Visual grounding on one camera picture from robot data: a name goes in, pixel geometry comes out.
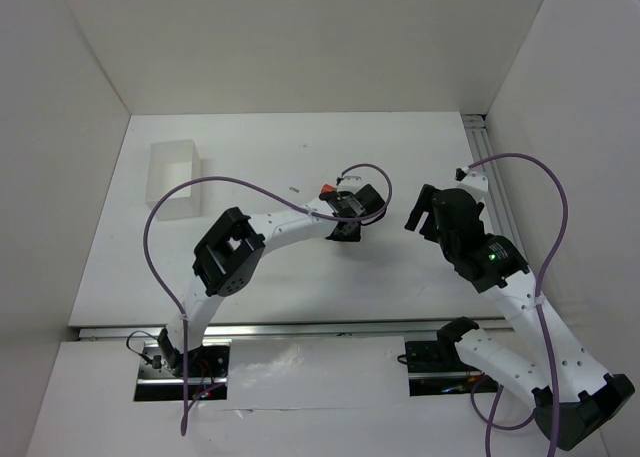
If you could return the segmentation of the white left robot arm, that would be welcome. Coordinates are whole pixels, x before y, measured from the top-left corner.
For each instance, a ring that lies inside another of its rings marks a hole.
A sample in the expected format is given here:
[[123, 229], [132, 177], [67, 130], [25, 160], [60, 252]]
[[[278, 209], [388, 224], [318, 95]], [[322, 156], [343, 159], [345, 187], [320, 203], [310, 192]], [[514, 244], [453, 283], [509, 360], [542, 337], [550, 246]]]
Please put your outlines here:
[[370, 184], [356, 191], [323, 188], [299, 206], [248, 215], [224, 211], [194, 248], [193, 278], [177, 299], [179, 310], [162, 329], [159, 347], [172, 373], [200, 357], [204, 334], [225, 298], [243, 290], [268, 254], [310, 239], [358, 242], [361, 228], [386, 212], [387, 202]]

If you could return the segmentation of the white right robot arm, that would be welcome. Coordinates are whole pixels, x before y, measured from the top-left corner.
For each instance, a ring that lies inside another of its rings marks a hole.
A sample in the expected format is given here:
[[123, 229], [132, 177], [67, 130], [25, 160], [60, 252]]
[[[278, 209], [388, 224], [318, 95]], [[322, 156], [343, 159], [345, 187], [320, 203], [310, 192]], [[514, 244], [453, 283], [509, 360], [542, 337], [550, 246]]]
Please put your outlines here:
[[526, 360], [460, 317], [437, 333], [440, 355], [482, 371], [516, 395], [553, 446], [569, 451], [611, 420], [635, 392], [629, 378], [594, 359], [551, 304], [507, 238], [484, 229], [483, 209], [463, 188], [424, 185], [405, 225], [438, 244], [444, 258], [489, 300], [527, 344]]

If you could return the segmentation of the red wood cylinder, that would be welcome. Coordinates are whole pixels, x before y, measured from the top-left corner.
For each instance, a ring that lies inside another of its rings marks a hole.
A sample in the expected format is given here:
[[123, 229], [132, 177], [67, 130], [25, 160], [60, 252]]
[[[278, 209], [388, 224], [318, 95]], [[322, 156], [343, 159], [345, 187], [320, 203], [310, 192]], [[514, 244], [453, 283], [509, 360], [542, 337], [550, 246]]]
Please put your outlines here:
[[335, 194], [336, 194], [336, 188], [334, 186], [329, 184], [324, 184], [321, 188], [319, 198], [321, 200], [328, 200]]

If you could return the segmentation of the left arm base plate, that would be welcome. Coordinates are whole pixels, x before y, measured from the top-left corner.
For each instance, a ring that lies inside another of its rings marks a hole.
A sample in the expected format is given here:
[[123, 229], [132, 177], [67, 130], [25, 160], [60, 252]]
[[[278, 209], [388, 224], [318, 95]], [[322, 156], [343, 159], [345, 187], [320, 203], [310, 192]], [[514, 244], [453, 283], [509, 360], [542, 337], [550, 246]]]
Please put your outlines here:
[[[183, 399], [183, 378], [175, 376], [160, 348], [146, 342], [141, 353], [133, 400], [135, 402], [177, 402]], [[189, 399], [213, 401], [227, 398], [230, 345], [204, 347], [201, 357], [190, 363]]]

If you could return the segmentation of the white perforated box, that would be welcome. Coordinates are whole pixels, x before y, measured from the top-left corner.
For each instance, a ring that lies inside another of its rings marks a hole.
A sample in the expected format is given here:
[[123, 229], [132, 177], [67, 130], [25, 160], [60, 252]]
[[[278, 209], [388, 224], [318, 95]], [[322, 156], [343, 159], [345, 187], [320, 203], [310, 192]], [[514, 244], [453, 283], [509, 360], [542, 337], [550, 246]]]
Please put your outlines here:
[[[150, 146], [145, 201], [150, 209], [174, 187], [201, 176], [201, 159], [192, 140], [154, 143]], [[155, 214], [159, 221], [197, 218], [201, 215], [201, 188], [192, 185], [172, 194]]]

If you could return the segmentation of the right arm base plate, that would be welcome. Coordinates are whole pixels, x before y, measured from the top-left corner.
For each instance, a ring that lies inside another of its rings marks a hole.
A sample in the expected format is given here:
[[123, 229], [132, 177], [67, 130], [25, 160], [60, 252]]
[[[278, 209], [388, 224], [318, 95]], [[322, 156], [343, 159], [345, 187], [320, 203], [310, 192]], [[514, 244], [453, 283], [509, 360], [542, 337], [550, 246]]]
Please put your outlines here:
[[407, 369], [411, 397], [497, 391], [495, 381], [458, 357], [443, 354], [437, 341], [406, 341], [397, 361]]

